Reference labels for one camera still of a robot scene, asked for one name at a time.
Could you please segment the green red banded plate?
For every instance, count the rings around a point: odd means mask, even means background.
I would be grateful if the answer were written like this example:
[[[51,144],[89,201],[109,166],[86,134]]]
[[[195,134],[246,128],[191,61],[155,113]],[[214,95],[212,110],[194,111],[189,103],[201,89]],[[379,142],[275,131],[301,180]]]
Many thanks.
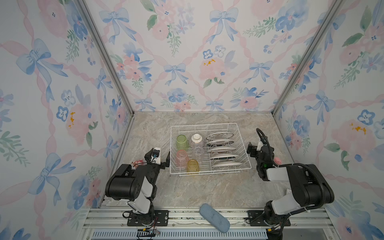
[[[239,155],[236,155],[236,154],[218,154],[218,155],[215,155],[215,156],[211,156],[210,157],[210,160],[229,160],[229,159],[236,159],[236,158],[239,158],[240,156]]]

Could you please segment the orange sunburst plate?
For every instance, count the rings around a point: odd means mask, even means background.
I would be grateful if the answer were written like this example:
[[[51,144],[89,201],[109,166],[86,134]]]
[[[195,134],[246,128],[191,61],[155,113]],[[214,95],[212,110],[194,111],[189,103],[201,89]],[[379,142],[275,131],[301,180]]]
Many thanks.
[[[214,153],[229,153],[229,152],[234,152],[236,151],[236,148],[229,147],[229,146],[218,146],[218,147],[213,147],[211,149],[208,149],[208,153],[214,154]]]

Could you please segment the green red rimmed plate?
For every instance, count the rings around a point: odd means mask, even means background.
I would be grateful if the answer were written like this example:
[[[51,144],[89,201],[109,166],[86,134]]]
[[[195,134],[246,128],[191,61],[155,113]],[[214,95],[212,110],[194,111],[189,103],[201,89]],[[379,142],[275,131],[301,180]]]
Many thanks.
[[[232,145],[235,141],[231,139],[216,139],[206,143],[208,147],[221,147]]]

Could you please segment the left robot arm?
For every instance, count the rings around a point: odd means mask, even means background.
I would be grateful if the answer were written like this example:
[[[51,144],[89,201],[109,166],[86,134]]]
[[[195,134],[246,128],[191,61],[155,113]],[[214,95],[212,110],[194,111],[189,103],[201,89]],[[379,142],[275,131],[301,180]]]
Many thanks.
[[[152,148],[145,154],[145,162],[122,164],[107,181],[105,195],[115,201],[126,200],[129,211],[128,225],[149,226],[155,223],[153,200],[156,197],[160,170],[170,166],[170,154],[161,161],[161,149]]]

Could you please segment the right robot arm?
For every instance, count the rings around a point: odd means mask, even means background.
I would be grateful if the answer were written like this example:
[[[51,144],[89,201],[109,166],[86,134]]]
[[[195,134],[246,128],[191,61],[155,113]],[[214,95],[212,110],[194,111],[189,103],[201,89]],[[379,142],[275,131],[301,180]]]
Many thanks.
[[[287,182],[291,187],[290,193],[267,202],[261,214],[256,217],[249,215],[250,225],[286,223],[292,215],[321,208],[335,200],[332,188],[315,165],[278,165],[273,159],[274,148],[262,142],[258,146],[249,143],[247,154],[256,159],[261,180]]]

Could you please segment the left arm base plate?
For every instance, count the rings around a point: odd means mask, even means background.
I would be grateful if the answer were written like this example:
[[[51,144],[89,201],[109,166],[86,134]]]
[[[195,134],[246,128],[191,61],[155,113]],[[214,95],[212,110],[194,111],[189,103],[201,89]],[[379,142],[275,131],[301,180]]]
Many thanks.
[[[166,227],[169,222],[168,210],[149,211],[148,214],[135,214],[133,211],[123,212],[128,227]]]

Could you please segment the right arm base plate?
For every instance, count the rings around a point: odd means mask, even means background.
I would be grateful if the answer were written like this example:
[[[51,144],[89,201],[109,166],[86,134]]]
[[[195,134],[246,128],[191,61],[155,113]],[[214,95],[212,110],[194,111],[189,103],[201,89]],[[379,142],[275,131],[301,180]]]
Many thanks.
[[[246,222],[251,227],[273,227],[280,225],[284,219],[284,215],[265,213],[262,210],[248,210],[247,215]]]

